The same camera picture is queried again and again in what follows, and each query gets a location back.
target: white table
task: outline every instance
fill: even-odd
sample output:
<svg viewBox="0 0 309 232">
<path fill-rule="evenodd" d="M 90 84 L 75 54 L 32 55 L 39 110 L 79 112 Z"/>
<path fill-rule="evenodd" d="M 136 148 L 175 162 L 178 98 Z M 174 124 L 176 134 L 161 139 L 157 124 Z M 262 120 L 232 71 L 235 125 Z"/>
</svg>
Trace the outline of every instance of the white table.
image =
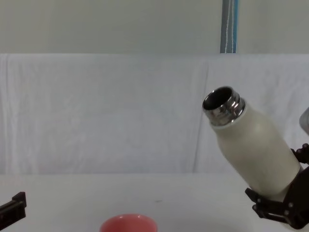
<svg viewBox="0 0 309 232">
<path fill-rule="evenodd" d="M 25 191 L 27 217 L 6 232 L 98 232 L 114 215 L 152 217 L 159 232 L 284 232 L 259 219 L 230 174 L 0 175 L 0 203 Z"/>
</svg>

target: white backdrop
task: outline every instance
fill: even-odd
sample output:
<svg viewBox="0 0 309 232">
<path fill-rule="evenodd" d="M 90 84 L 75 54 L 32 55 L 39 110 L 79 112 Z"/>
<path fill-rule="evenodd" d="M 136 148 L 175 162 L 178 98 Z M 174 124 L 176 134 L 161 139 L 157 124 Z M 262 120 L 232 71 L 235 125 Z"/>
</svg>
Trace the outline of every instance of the white backdrop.
<svg viewBox="0 0 309 232">
<path fill-rule="evenodd" d="M 232 172 L 201 103 L 231 85 L 292 147 L 309 56 L 1 55 L 0 172 Z"/>
</svg>

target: white bottle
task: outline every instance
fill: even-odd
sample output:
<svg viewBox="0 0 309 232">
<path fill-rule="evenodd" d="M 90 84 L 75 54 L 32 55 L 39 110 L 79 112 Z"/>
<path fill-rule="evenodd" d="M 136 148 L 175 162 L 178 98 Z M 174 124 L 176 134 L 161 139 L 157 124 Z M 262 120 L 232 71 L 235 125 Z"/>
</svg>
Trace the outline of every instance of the white bottle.
<svg viewBox="0 0 309 232">
<path fill-rule="evenodd" d="M 300 164 L 272 121 L 231 87 L 210 93 L 203 110 L 221 152 L 250 188 L 270 200 L 283 201 Z"/>
</svg>

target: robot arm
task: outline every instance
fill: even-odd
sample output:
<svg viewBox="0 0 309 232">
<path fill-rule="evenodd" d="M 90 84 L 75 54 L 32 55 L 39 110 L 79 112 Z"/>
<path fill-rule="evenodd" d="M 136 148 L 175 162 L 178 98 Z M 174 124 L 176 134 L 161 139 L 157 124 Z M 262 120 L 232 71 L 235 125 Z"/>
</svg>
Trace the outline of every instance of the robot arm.
<svg viewBox="0 0 309 232">
<path fill-rule="evenodd" d="M 27 206 L 25 192 L 20 192 L 12 200 L 0 206 L 0 231 L 26 217 Z"/>
<path fill-rule="evenodd" d="M 294 151 L 300 163 L 309 163 L 309 145 Z M 250 188 L 245 193 L 255 203 L 252 207 L 260 218 L 289 224 L 301 229 L 309 223 L 309 167 L 300 172 L 290 184 L 283 202 L 271 201 Z"/>
</svg>

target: pink bowl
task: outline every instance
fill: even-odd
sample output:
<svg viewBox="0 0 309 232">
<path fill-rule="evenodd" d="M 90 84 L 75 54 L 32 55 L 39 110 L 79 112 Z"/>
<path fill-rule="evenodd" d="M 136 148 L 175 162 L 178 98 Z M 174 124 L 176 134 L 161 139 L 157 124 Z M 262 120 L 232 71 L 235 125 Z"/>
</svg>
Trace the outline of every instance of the pink bowl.
<svg viewBox="0 0 309 232">
<path fill-rule="evenodd" d="M 140 214 L 123 214 L 105 221 L 100 232 L 157 232 L 156 223 Z"/>
</svg>

